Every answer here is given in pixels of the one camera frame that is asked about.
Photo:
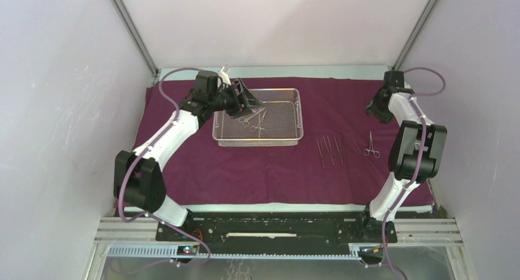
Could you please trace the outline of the steel surgical scissors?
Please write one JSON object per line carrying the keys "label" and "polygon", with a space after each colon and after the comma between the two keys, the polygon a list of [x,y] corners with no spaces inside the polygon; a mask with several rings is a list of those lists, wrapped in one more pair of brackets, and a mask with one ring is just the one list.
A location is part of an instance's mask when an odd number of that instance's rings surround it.
{"label": "steel surgical scissors", "polygon": [[239,118],[239,123],[244,128],[248,128],[250,132],[257,133],[261,136],[267,132],[267,129],[263,127],[265,116],[266,111],[262,110],[260,112],[254,113],[251,116]]}

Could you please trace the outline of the magenta surgical wrap cloth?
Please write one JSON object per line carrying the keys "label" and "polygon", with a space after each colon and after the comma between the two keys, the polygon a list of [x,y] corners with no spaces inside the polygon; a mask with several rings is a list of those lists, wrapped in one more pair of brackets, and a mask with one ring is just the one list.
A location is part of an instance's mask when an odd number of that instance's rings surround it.
{"label": "magenta surgical wrap cloth", "polygon": [[[389,175],[389,151],[399,131],[396,122],[381,124],[365,113],[382,81],[286,77],[244,82],[250,89],[296,88],[304,136],[295,146],[222,147],[207,122],[162,171],[170,198],[180,205],[366,205],[379,193]],[[369,131],[380,152],[378,159],[363,154]],[[316,139],[327,135],[335,165],[324,145],[323,168]],[[341,140],[344,165],[333,136]]]}

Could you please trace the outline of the metal mesh instrument tray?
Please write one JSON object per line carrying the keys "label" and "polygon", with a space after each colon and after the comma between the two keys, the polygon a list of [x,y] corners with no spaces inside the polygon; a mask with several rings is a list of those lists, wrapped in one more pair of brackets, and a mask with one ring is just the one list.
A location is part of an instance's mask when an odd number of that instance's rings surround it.
{"label": "metal mesh instrument tray", "polygon": [[295,146],[304,136],[300,93],[296,88],[253,89],[262,101],[252,114],[213,117],[212,137],[223,147]]}

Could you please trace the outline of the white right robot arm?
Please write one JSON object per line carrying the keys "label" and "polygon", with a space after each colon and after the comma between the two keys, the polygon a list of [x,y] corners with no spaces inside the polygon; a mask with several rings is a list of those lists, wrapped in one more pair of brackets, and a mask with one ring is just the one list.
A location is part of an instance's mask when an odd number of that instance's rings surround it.
{"label": "white right robot arm", "polygon": [[401,70],[384,73],[383,86],[366,108],[381,123],[397,121],[399,131],[388,156],[389,176],[368,204],[368,217],[356,226],[358,237],[372,242],[381,234],[377,221],[390,222],[412,191],[437,175],[447,138],[445,126],[431,121],[418,104],[418,93]]}

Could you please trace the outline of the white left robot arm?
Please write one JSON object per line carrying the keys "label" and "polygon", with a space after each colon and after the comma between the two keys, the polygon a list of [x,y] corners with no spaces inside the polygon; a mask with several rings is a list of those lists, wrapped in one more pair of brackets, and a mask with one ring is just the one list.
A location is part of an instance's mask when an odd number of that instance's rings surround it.
{"label": "white left robot arm", "polygon": [[163,90],[163,80],[157,83],[161,95],[174,111],[166,122],[143,144],[132,151],[120,151],[115,158],[113,194],[117,210],[124,222],[124,206],[141,209],[141,215],[170,225],[170,233],[179,241],[190,239],[194,225],[191,212],[167,194],[163,170],[174,153],[194,135],[215,112],[225,112],[231,118],[256,113],[263,103],[241,79],[231,81],[227,68],[217,72],[197,69],[195,84],[179,103]]}

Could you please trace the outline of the steel hemostat clamp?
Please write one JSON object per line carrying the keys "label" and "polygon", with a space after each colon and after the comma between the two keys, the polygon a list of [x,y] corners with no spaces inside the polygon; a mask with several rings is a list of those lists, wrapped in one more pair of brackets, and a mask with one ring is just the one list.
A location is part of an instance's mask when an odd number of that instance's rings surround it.
{"label": "steel hemostat clamp", "polygon": [[363,149],[363,154],[364,156],[373,156],[376,159],[380,157],[380,152],[373,147],[372,131],[369,131],[369,145],[367,148]]}

